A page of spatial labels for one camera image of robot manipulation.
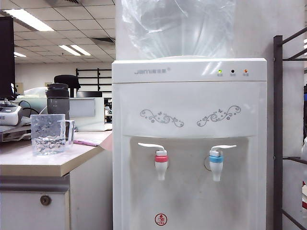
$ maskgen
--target desk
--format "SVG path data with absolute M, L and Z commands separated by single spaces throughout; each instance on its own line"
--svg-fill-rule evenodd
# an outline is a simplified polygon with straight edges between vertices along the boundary
M 103 141 L 111 131 L 75 134 Z M 111 152 L 74 144 L 34 156 L 30 141 L 0 143 L 0 150 L 1 229 L 112 230 Z

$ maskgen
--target warning label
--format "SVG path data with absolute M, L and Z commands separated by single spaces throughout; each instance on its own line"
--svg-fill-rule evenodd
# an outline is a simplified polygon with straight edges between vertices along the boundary
M 155 223 L 159 226 L 164 226 L 167 223 L 167 217 L 163 213 L 159 213 L 158 215 L 156 215 L 154 220 Z

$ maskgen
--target white water dispenser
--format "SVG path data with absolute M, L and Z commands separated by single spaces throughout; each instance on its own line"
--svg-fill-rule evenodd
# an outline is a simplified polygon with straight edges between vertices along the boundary
M 266 228 L 267 63 L 115 61 L 114 230 Z

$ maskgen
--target fluorescent light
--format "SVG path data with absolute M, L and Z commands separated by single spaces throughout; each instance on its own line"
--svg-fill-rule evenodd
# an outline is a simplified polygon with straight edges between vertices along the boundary
M 11 16 L 23 21 L 29 26 L 39 30 L 39 31 L 54 31 L 50 26 L 43 23 L 41 20 L 34 17 L 32 14 L 27 11 L 21 10 L 5 10 L 5 12 L 9 13 Z
M 15 54 L 16 56 L 19 56 L 19 57 L 23 57 L 23 58 L 26 57 L 26 55 L 23 55 L 23 54 L 20 54 L 20 53 L 17 53 L 17 52 L 14 52 L 14 54 Z
M 65 49 L 66 51 L 70 52 L 71 54 L 74 54 L 76 56 L 81 56 L 81 54 L 77 53 L 76 51 L 74 51 L 73 49 L 69 48 L 68 46 L 61 45 L 59 47 L 61 47 L 62 49 Z
M 82 49 L 81 47 L 77 46 L 77 45 L 71 45 L 72 48 L 78 50 L 79 52 L 83 53 L 84 55 L 90 56 L 91 54 L 88 53 L 87 51 L 85 51 L 84 49 Z

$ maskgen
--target metal rack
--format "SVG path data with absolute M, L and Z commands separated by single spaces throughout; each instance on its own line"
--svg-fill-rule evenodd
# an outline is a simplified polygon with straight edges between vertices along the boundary
M 283 161 L 295 161 L 307 164 L 300 157 L 283 156 L 283 62 L 307 61 L 300 58 L 307 52 L 307 48 L 291 56 L 283 58 L 283 45 L 307 32 L 307 27 L 283 40 L 282 35 L 274 37 L 274 229 L 283 229 L 283 215 L 291 220 L 299 229 L 307 230 L 289 213 L 283 209 Z
M 96 76 L 94 77 L 79 77 L 79 72 L 81 71 L 95 71 L 96 72 Z M 99 79 L 111 79 L 112 77 L 101 77 L 101 71 L 111 71 L 111 69 L 100 69 L 100 68 L 96 68 L 96 69 L 76 69 L 76 76 L 78 77 L 78 79 L 97 79 L 97 83 L 95 84 L 80 84 L 82 85 L 87 85 L 87 86 L 97 86 L 97 91 L 100 91 L 100 86 L 107 86 L 107 85 L 112 85 L 111 83 L 104 83 L 104 84 L 100 84 Z M 102 92 L 106 93 L 112 93 L 112 91 L 104 91 L 102 90 Z

